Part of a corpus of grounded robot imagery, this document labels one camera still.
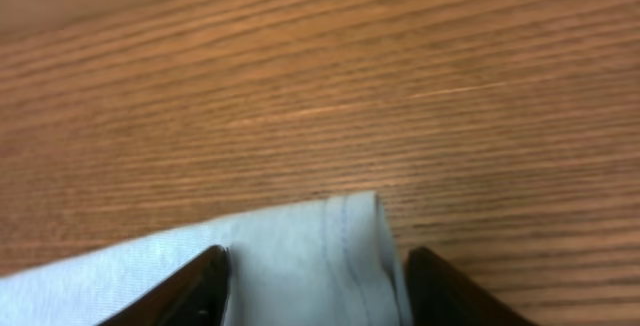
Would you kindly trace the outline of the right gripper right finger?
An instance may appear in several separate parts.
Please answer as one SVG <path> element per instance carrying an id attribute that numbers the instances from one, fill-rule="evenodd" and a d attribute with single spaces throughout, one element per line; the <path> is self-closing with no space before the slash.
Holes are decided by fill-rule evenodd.
<path id="1" fill-rule="evenodd" d="M 408 253 L 405 282 L 418 326 L 535 326 L 426 247 Z"/>

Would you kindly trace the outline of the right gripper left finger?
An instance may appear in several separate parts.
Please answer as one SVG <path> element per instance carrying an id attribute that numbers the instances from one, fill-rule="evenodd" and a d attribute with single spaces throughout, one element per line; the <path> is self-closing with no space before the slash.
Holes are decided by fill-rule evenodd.
<path id="1" fill-rule="evenodd" d="M 231 259 L 214 245 L 100 326 L 221 326 Z"/>

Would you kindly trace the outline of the light blue printed t-shirt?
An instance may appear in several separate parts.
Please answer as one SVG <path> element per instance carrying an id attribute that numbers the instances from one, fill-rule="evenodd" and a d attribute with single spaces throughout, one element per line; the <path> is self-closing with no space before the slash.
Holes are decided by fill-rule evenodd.
<path id="1" fill-rule="evenodd" d="M 212 245 L 230 251 L 230 325 L 409 325 L 401 261 L 373 192 L 221 217 L 1 280 L 5 325 L 96 325 Z"/>

